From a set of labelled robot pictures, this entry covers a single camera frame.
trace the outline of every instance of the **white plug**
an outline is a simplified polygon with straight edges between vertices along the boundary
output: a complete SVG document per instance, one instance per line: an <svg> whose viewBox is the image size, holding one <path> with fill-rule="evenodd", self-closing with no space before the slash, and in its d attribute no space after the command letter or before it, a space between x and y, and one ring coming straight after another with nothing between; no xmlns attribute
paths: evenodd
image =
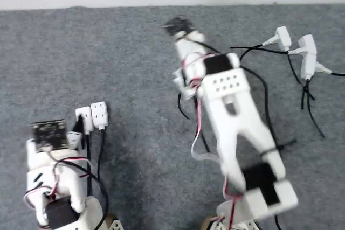
<svg viewBox="0 0 345 230"><path fill-rule="evenodd" d="M84 134L89 135L93 131L93 122L91 108L89 106L81 107L75 110L75 118L78 120L79 115L83 118Z"/></svg>
<svg viewBox="0 0 345 230"><path fill-rule="evenodd" d="M316 62L315 72L322 72L331 75L332 70L326 68L323 64Z"/></svg>
<svg viewBox="0 0 345 230"><path fill-rule="evenodd" d="M316 69L316 45L313 35L308 34L302 36L299 39L298 45L300 46L296 50L289 51L290 55L302 55L301 77L305 80L310 80L315 73Z"/></svg>
<svg viewBox="0 0 345 230"><path fill-rule="evenodd" d="M68 140L68 146L70 149L74 150L78 148L80 151L81 149L81 133L75 132L75 131L69 131L67 133L67 140Z"/></svg>
<svg viewBox="0 0 345 230"><path fill-rule="evenodd" d="M99 130L105 129L109 125L108 111L105 102L95 102L91 104L93 125Z"/></svg>
<svg viewBox="0 0 345 230"><path fill-rule="evenodd" d="M275 31L275 35L267 41L263 42L263 46L274 43L278 43L278 46L282 51L288 51L290 49L291 38L289 32L286 29L286 26L278 27Z"/></svg>

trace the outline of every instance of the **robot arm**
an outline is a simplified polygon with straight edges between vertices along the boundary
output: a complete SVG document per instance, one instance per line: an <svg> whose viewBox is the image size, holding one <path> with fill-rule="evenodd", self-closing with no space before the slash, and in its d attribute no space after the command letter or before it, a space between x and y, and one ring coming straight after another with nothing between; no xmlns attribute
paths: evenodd
<svg viewBox="0 0 345 230"><path fill-rule="evenodd" d="M196 95L202 100L216 135L222 173L244 194L234 222L260 219L297 205L296 195L285 180L285 167L279 151L259 116L237 55L206 55L199 43L204 41L204 36L184 18L174 18L164 27L175 39L182 61L182 68L175 72L174 82L186 99ZM197 89L189 87L189 82L194 79L201 81ZM263 163L240 168L236 158L239 134L263 154ZM267 200L272 192L277 196L274 206Z"/></svg>
<svg viewBox="0 0 345 230"><path fill-rule="evenodd" d="M74 164L84 160L80 157L81 133L66 132L64 120L32 127L34 138L26 141L29 171L24 200L36 211L38 224L56 230L108 230L104 221L96 228L104 218L102 208L96 198L86 197L78 173L62 163L56 165L64 158Z"/></svg>

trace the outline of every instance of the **carpet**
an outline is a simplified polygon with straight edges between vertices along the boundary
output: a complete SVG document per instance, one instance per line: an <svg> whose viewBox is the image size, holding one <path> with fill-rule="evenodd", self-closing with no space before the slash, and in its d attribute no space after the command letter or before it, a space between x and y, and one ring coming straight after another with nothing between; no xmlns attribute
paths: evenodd
<svg viewBox="0 0 345 230"><path fill-rule="evenodd" d="M256 45L286 25L293 48L312 33L318 60L345 72L345 5L164 6L69 8L0 12L0 225L37 229L35 214L23 203L26 191L25 141L29 123L63 118L71 129L74 110L106 101L111 110L102 177L110 211L125 229L199 229L222 202L223 176L215 163L191 158L193 121L177 110L172 72L180 62L161 26L185 15L224 51ZM300 70L300 57L293 57ZM279 216L283 229L343 229L345 203L344 78L317 74L310 83L315 119L300 109L301 87L285 56L253 51L243 64L268 83L270 113L279 143L298 142L283 151L287 178L299 206ZM260 81L247 76L264 118ZM182 103L193 116L191 102ZM203 130L216 149L210 123ZM92 134L93 158L100 134ZM238 141L241 165L258 161L247 142ZM95 195L102 201L101 195ZM275 229L272 218L260 222Z"/></svg>

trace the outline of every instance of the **white wire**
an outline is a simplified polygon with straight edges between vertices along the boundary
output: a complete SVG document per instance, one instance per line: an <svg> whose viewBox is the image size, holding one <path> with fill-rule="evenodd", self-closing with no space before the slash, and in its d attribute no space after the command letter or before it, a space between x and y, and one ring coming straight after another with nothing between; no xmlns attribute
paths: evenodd
<svg viewBox="0 0 345 230"><path fill-rule="evenodd" d="M35 210L35 206L33 206L33 204L31 203L30 198L29 198L29 195L31 195L31 194L33 194L33 193L35 193L35 192L38 192L38 191L44 193L44 192L51 191L51 190L52 190L52 188L47 187L47 186L41 186L41 187L38 187L38 188L36 188L36 189L33 189L33 190L27 192L27 193L24 195L24 197L23 197L24 203L25 203L30 209Z"/></svg>
<svg viewBox="0 0 345 230"><path fill-rule="evenodd" d="M212 153L199 154L196 151L194 151L195 143L197 142L199 135L200 135L200 132L201 132L201 102L200 102L199 98L197 98L196 120L197 120L197 132L196 132L196 135L195 135L195 138L193 140L192 147L191 147L192 157L198 161L212 160L212 161L215 161L217 163L220 163L219 157L216 156L215 154L212 154Z"/></svg>
<svg viewBox="0 0 345 230"><path fill-rule="evenodd" d="M48 152L48 155L49 155L53 160L57 160L57 159L55 159L55 158L52 156L51 152ZM91 170L93 170L93 165L92 165L91 161L90 161L89 159L87 159L86 157L71 158L71 159L66 158L66 159L64 159L64 161L69 161L69 162L86 161L86 162L90 165ZM54 177L55 177L56 181L55 181L55 184L54 184L53 189L52 189L51 192L49 192L49 194L48 194L49 196L53 195L53 193L57 191L58 184L59 184L59 176L58 176L58 174L56 174L55 171L53 171L53 174L54 174Z"/></svg>

